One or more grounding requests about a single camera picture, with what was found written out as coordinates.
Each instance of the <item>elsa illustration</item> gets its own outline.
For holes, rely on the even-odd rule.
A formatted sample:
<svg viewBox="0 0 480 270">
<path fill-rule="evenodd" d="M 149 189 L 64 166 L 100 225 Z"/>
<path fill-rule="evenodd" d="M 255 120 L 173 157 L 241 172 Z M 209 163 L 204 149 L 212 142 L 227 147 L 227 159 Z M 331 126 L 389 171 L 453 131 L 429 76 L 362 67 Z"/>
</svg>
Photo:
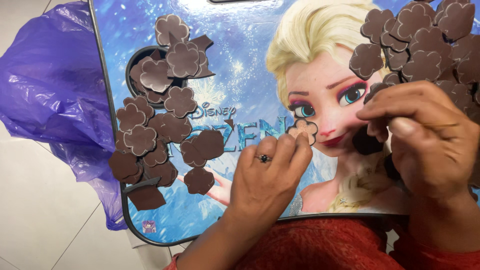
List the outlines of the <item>elsa illustration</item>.
<svg viewBox="0 0 480 270">
<path fill-rule="evenodd" d="M 335 177 L 303 189 L 290 206 L 290 216 L 407 213 L 406 193 L 384 171 L 387 147 L 363 156 L 352 144 L 352 137 L 367 124 L 356 112 L 370 86 L 389 73 L 383 69 L 363 81 L 348 68 L 355 47 L 369 43 L 360 27 L 375 8 L 371 0 L 299 0 L 284 14 L 270 44 L 266 66 L 277 79 L 280 101 L 295 119 L 316 123 L 319 131 L 313 147 L 337 158 Z M 228 205 L 231 181 L 205 169 L 220 184 L 207 195 Z"/>
</svg>

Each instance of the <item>red lips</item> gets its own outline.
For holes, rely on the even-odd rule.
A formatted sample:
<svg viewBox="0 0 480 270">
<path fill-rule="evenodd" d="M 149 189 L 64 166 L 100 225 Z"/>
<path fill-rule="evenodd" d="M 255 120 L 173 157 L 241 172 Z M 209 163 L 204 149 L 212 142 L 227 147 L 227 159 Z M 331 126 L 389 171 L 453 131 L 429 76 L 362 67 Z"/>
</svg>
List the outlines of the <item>red lips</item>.
<svg viewBox="0 0 480 270">
<path fill-rule="evenodd" d="M 346 134 L 343 134 L 343 135 L 341 135 L 339 137 L 336 137 L 336 138 L 333 138 L 331 140 L 321 142 L 321 144 L 323 144 L 326 147 L 334 147 L 345 137 L 345 135 Z"/>
</svg>

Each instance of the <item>blue eye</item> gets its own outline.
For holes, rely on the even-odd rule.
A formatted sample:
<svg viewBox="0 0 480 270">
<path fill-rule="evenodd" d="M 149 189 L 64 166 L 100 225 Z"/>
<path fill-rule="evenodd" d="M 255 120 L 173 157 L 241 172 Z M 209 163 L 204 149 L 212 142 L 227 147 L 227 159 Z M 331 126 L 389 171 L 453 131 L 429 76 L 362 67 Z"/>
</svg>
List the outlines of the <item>blue eye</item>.
<svg viewBox="0 0 480 270">
<path fill-rule="evenodd" d="M 295 116 L 299 118 L 311 117 L 315 115 L 315 110 L 310 105 L 299 106 L 295 109 Z"/>
<path fill-rule="evenodd" d="M 340 107 L 345 107 L 353 102 L 359 100 L 363 94 L 365 94 L 366 85 L 362 84 L 355 84 L 352 87 L 345 90 L 341 95 L 338 103 Z"/>
</svg>

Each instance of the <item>black ring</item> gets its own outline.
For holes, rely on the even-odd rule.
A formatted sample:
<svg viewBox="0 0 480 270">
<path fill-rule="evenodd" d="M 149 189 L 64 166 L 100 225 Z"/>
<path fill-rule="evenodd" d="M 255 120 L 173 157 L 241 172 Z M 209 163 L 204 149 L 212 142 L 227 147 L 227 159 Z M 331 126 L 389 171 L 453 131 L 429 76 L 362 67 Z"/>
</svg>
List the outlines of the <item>black ring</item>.
<svg viewBox="0 0 480 270">
<path fill-rule="evenodd" d="M 272 158 L 267 155 L 257 155 L 256 158 L 260 160 L 262 163 L 267 163 L 272 161 Z"/>
</svg>

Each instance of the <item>red sleeve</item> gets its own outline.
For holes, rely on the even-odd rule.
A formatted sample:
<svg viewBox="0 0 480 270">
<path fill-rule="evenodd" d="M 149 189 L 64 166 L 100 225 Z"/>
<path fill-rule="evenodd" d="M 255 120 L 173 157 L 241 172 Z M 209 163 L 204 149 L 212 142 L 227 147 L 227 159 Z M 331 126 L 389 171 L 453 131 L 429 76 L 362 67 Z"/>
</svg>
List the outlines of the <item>red sleeve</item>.
<svg viewBox="0 0 480 270">
<path fill-rule="evenodd" d="M 172 262 L 169 265 L 167 265 L 165 268 L 163 268 L 163 270 L 177 270 L 177 257 L 180 254 L 181 253 L 175 254 L 175 256 L 173 256 L 172 258 Z"/>
<path fill-rule="evenodd" d="M 390 256 L 406 270 L 473 270 L 480 269 L 480 251 L 470 253 L 442 252 L 415 241 L 405 232 L 394 244 Z"/>
</svg>

